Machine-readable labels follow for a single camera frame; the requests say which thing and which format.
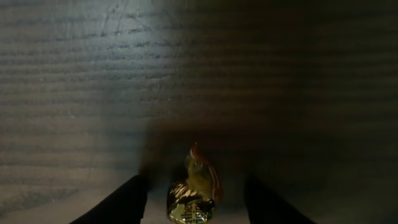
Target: shiny gold foil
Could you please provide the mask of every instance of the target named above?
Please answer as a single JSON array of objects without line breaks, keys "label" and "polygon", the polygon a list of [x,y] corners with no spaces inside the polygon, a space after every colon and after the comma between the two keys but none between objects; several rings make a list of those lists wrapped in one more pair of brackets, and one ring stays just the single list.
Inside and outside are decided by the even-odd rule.
[{"label": "shiny gold foil", "polygon": [[207,223],[213,218],[215,202],[222,189],[217,174],[193,146],[186,160],[188,179],[174,183],[167,196],[167,215],[178,224]]}]

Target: wrapped candy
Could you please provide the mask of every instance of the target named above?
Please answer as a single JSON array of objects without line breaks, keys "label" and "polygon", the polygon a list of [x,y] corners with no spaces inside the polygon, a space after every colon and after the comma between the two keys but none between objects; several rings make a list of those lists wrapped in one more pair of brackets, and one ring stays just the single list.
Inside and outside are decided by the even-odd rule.
[{"label": "wrapped candy", "polygon": [[185,165],[188,178],[169,188],[167,215],[178,224],[208,223],[223,194],[217,174],[214,167],[199,155],[197,145],[191,148]]}]

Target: wooden surface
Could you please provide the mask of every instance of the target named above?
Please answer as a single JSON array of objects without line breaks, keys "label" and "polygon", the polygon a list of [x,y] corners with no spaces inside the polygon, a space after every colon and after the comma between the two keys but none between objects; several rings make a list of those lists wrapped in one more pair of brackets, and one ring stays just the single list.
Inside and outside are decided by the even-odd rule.
[{"label": "wooden surface", "polygon": [[385,0],[1,0],[0,222],[68,223],[198,141],[214,223],[244,223],[245,170],[316,222],[396,223],[397,24]]}]

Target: gold candy wrapper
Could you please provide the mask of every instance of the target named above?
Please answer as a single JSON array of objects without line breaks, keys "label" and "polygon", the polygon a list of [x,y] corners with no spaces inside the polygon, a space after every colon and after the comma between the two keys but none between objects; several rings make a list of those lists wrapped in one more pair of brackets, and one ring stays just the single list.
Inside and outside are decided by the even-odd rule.
[{"label": "gold candy wrapper", "polygon": [[167,195],[167,215],[178,224],[208,223],[221,201],[222,189],[213,166],[193,146],[186,159],[188,179],[174,183]]}]

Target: dark wood tabletop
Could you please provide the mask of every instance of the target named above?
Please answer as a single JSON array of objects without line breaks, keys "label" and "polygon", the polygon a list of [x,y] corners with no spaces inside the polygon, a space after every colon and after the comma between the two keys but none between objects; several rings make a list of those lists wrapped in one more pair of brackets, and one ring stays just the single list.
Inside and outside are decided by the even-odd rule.
[{"label": "dark wood tabletop", "polygon": [[318,223],[396,223],[397,24],[388,0],[2,0],[0,222],[68,223],[140,166],[167,185],[197,142],[214,223],[247,219],[248,173]]}]

